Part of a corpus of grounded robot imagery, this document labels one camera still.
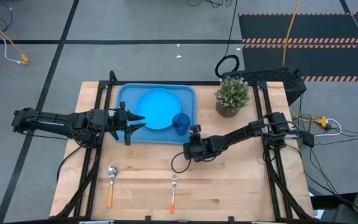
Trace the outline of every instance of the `plant pot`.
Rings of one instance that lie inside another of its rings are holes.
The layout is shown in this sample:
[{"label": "plant pot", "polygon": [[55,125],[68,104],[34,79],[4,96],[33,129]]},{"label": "plant pot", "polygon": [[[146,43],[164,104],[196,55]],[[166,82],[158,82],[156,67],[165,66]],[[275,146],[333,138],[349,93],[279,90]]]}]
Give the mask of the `plant pot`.
[{"label": "plant pot", "polygon": [[224,118],[232,118],[240,111],[240,108],[235,110],[223,106],[220,102],[216,102],[216,111]]}]

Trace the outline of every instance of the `orange handle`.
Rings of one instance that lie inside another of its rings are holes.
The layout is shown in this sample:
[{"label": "orange handle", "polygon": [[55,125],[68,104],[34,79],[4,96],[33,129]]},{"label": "orange handle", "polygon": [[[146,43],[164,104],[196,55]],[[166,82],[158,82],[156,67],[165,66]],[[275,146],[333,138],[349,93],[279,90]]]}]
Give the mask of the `orange handle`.
[{"label": "orange handle", "polygon": [[171,213],[172,214],[175,213],[175,203],[174,202],[171,203]]},{"label": "orange handle", "polygon": [[112,204],[112,184],[110,184],[110,191],[109,191],[109,198],[107,201],[107,207],[111,208],[111,204]]}]

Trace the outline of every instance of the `spoon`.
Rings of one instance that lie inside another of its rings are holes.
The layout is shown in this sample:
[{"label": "spoon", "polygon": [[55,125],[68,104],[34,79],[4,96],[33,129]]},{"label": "spoon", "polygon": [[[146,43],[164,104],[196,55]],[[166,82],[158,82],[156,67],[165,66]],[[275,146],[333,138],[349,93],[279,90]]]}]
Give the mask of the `spoon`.
[{"label": "spoon", "polygon": [[107,201],[107,207],[111,208],[112,204],[112,185],[114,184],[114,178],[117,176],[117,168],[113,165],[109,167],[109,177],[110,177],[110,191],[109,191],[109,198]]}]

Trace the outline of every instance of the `potted plant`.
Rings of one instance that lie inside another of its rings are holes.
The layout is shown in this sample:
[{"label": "potted plant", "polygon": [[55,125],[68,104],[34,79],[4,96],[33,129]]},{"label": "potted plant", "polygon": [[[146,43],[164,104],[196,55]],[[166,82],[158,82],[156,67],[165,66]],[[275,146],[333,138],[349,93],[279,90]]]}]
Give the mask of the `potted plant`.
[{"label": "potted plant", "polygon": [[250,99],[248,83],[240,77],[227,77],[220,81],[221,87],[215,93],[216,111],[224,118],[232,118]]}]

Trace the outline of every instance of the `green leaves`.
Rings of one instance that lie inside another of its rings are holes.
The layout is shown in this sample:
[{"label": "green leaves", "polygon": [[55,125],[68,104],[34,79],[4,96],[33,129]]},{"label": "green leaves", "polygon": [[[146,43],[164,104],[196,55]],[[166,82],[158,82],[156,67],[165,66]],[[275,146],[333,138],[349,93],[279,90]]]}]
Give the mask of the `green leaves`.
[{"label": "green leaves", "polygon": [[220,80],[221,88],[215,93],[216,101],[230,109],[244,108],[250,99],[250,95],[247,83],[243,80],[239,77],[228,77],[225,80]]}]

